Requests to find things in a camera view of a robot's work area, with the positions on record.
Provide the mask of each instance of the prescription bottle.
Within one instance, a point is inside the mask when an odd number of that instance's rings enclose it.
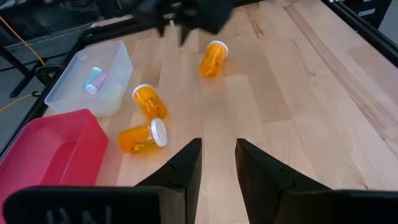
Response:
[[[138,104],[149,120],[154,118],[163,119],[167,115],[166,106],[151,85],[141,84],[137,86],[132,92],[132,99]]]
[[[228,47],[219,40],[211,41],[200,64],[200,73],[206,77],[215,77],[221,70],[228,55]]]
[[[161,119],[119,133],[119,146],[123,152],[163,147],[167,144],[167,132]]]

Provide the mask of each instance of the wood grain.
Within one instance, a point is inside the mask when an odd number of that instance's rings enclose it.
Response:
[[[203,138],[197,223],[248,223],[234,160],[236,138],[246,138],[333,189],[398,190],[398,69],[319,0],[237,8],[218,35],[195,30],[183,47],[177,29],[119,38],[134,70],[120,110],[98,120],[109,137],[98,185],[133,186]],[[229,55],[204,79],[212,40]],[[118,133],[147,122],[131,99],[141,83],[169,109],[169,143],[123,154]]]

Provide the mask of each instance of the clear plastic bin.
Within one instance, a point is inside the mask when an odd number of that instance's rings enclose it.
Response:
[[[82,88],[93,67],[109,72],[94,95]],[[120,108],[131,72],[132,63],[121,40],[83,49],[72,58],[44,102],[59,112],[89,109],[97,118],[112,115]]]
[[[108,137],[88,110],[37,118],[24,127],[0,162],[2,204],[33,185],[95,185]]]

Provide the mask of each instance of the pink plastic tray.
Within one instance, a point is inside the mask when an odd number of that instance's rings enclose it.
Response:
[[[8,195],[32,185],[94,185],[108,138],[89,110],[38,118],[0,163],[0,223]]]

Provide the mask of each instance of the translucent plastic container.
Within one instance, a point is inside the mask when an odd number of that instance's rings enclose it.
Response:
[[[206,78],[216,77],[228,56],[228,47],[219,40],[211,41],[200,63],[200,73]]]
[[[138,104],[148,120],[154,118],[163,119],[167,115],[167,107],[160,100],[154,87],[151,85],[141,84],[137,86],[132,92],[132,99]]]
[[[108,72],[105,83],[95,94],[82,85],[95,67]],[[45,99],[59,112],[89,109],[96,117],[109,116],[121,106],[132,72],[132,63],[123,41],[96,45],[76,53]]]
[[[119,133],[119,146],[124,152],[138,152],[143,149],[163,147],[166,144],[166,127],[159,118]]]
[[[33,185],[95,185],[108,137],[88,110],[31,121],[0,162],[2,204]]]

